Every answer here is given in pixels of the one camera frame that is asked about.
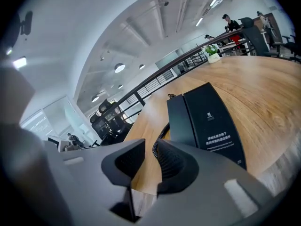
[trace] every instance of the computer monitor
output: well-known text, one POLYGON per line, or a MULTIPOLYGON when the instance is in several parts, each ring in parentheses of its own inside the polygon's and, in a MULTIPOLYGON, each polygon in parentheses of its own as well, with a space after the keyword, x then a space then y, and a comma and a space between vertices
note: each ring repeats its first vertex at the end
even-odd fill
POLYGON ((59 152, 64 152, 65 146, 69 145, 69 141, 68 140, 64 140, 62 138, 55 137, 55 136, 49 136, 48 137, 48 141, 53 142, 56 145, 57 150, 59 152))

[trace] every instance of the ceiling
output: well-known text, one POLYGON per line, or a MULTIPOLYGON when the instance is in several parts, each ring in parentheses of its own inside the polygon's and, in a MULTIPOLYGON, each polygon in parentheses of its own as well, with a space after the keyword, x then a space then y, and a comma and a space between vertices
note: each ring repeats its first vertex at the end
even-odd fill
POLYGON ((77 100, 82 112, 87 112, 105 98, 120 92, 118 85, 125 85, 138 75, 141 72, 140 64, 148 66, 161 59, 144 59, 147 51, 154 51, 150 48, 167 38, 202 28, 202 24, 196 27, 196 23, 211 1, 142 0, 136 6, 134 4, 125 19, 107 28, 110 35, 102 42, 102 46, 94 48, 89 55, 87 73, 77 100), (117 63, 126 65, 120 73, 114 72, 117 63), (106 94, 92 103, 92 96, 101 91, 106 94))

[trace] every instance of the wooden table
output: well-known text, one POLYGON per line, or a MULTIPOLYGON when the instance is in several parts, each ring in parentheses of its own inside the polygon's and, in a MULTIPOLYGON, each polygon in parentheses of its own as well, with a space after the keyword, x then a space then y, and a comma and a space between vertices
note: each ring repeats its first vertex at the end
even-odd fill
POLYGON ((296 139, 301 128, 301 65, 259 56, 223 57, 175 79, 148 99, 125 139, 146 139, 145 160, 133 189, 155 195, 161 182, 152 146, 168 123, 167 94, 183 94, 206 82, 232 116, 252 175, 269 168, 296 139))

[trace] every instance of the black cable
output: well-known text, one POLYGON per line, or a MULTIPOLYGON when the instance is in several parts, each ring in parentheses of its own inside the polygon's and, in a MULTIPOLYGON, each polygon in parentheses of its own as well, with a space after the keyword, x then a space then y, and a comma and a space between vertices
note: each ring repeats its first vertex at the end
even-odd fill
POLYGON ((157 138, 155 144, 152 146, 152 153, 154 154, 155 158, 158 159, 158 152, 157 152, 157 148, 158 148, 158 139, 162 139, 163 136, 165 136, 165 134, 168 132, 169 130, 169 123, 167 123, 167 125, 163 128, 163 130, 161 131, 159 137, 157 138))

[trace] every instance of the wood grain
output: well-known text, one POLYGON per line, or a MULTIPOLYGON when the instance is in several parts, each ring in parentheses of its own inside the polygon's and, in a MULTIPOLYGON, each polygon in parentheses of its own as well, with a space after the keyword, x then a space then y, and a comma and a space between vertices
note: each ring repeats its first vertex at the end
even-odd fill
POLYGON ((213 85, 232 116, 247 170, 252 175, 258 176, 268 169, 298 137, 301 66, 268 57, 225 57, 188 72, 147 100, 125 139, 146 139, 145 161, 132 182, 133 189, 155 195, 161 182, 152 146, 168 123, 167 94, 183 94, 207 82, 213 85))

